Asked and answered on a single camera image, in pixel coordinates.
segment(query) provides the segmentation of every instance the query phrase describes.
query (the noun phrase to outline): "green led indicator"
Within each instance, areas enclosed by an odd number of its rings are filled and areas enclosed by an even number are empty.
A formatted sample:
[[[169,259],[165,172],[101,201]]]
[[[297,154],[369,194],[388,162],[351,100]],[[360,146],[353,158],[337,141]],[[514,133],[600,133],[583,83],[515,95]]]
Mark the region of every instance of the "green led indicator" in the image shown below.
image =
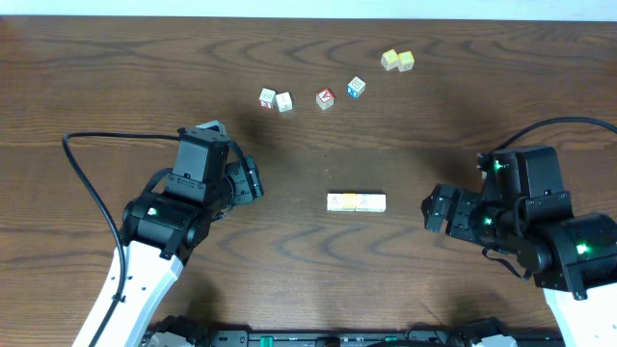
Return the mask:
[[[495,161],[495,170],[503,169],[505,165],[501,165],[498,160]]]
[[[588,251],[589,251],[589,249],[588,249],[588,248],[587,248],[587,246],[586,246],[586,245],[584,245],[584,244],[583,244],[583,245],[578,245],[578,246],[577,246],[577,252],[578,252],[578,254],[584,254],[584,253],[587,253]]]

